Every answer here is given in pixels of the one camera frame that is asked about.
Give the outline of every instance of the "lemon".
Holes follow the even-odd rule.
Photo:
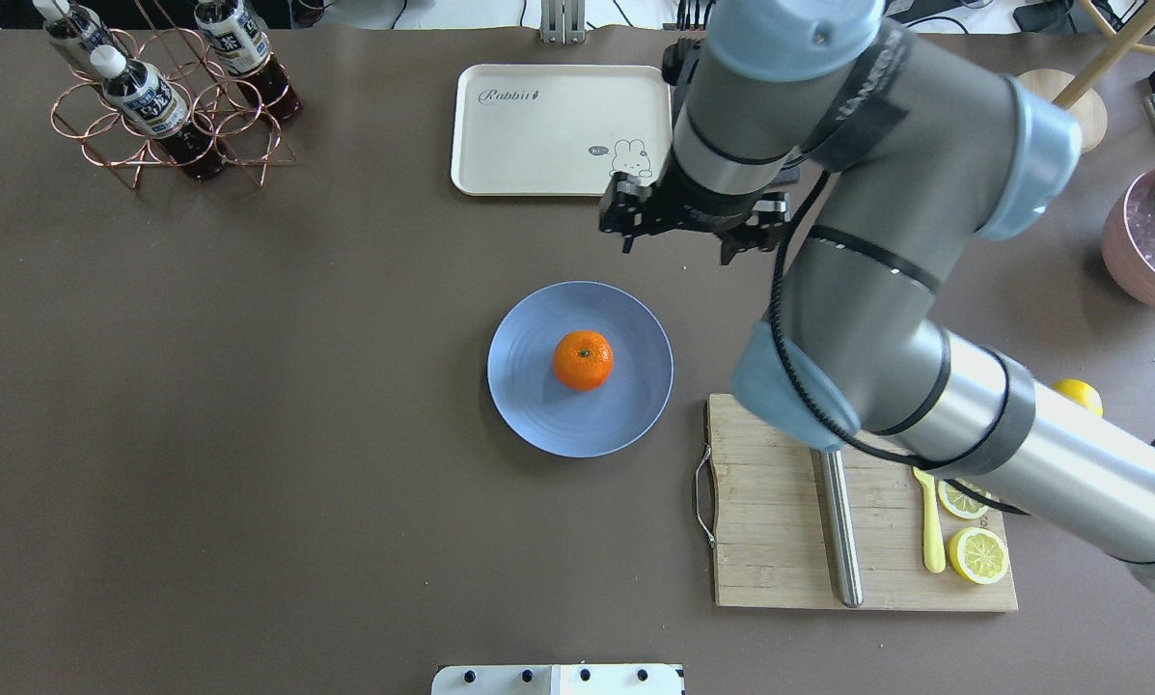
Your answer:
[[[951,567],[976,584],[994,584],[1011,567],[1006,543],[986,528],[966,528],[951,538]]]
[[[967,485],[974,492],[979,492],[984,498],[991,498],[990,493],[967,483],[967,480],[960,480],[959,483]],[[986,503],[973,500],[973,498],[967,496],[964,492],[961,492],[961,490],[957,490],[946,480],[938,484],[938,500],[947,511],[951,511],[952,515],[961,520],[978,520],[984,515],[984,511],[988,511]]]
[[[1063,379],[1058,383],[1053,383],[1052,389],[1096,413],[1097,417],[1105,417],[1105,404],[1101,401],[1101,395],[1096,393],[1093,384],[1078,379]]]

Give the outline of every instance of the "brown table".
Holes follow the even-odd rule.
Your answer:
[[[298,166],[262,192],[161,171],[132,194],[50,133],[65,73],[43,37],[0,32],[0,694],[404,694],[445,664],[582,659],[683,663],[701,694],[1155,692],[1155,597],[1040,520],[1008,522],[1012,615],[714,606],[701,404],[770,257],[720,268],[696,233],[623,256],[591,199],[455,190],[464,67],[655,65],[673,39],[536,36],[278,33]],[[1100,45],[940,43],[1013,74]],[[1111,70],[1105,143],[1030,232],[970,247],[936,309],[1042,380],[1095,383],[1146,439],[1155,311],[1098,240],[1155,166],[1154,65]],[[657,426],[591,461],[524,443],[484,375],[502,314],[574,278],[639,297],[676,356]]]

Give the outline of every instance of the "pink bowl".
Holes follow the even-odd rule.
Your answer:
[[[1155,170],[1142,174],[1130,185],[1115,203],[1105,219],[1101,238],[1101,255],[1122,290],[1143,304],[1155,307],[1155,268],[1142,255],[1141,246],[1155,242]],[[1133,227],[1127,223],[1127,211],[1139,205],[1145,215]]]

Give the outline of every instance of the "white floor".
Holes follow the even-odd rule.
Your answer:
[[[321,3],[325,0],[308,0]],[[586,20],[594,27],[626,25],[662,28],[676,21],[677,0],[586,0]],[[1011,13],[1021,5],[1040,0],[991,0],[986,8],[960,8],[945,13],[973,33],[1014,33],[1018,27]],[[326,0],[321,23],[348,23],[353,27],[388,28],[396,20],[396,28],[479,28],[479,27],[538,27],[542,0]],[[1122,15],[1134,6],[1132,0],[1111,0]],[[714,13],[718,12],[715,3]],[[952,22],[931,21],[916,27],[921,32],[959,33]]]

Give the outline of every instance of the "wooden disc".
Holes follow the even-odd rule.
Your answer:
[[[1049,68],[1041,68],[1036,70],[1028,70],[1026,74],[1019,75],[1019,82],[1023,83],[1023,87],[1028,88],[1028,91],[1036,94],[1037,97],[1044,98],[1045,102],[1052,102],[1061,94],[1063,89],[1075,79],[1075,75],[1064,74],[1061,70],[1053,70]],[[1079,122],[1080,130],[1083,130],[1083,150],[1086,155],[1090,152],[1097,144],[1101,144],[1102,140],[1105,140],[1105,130],[1108,130],[1108,125],[1110,125],[1110,114],[1105,109],[1105,100],[1096,91],[1090,91],[1083,94],[1075,102],[1074,106],[1070,107],[1070,114],[1075,117],[1075,121]]]

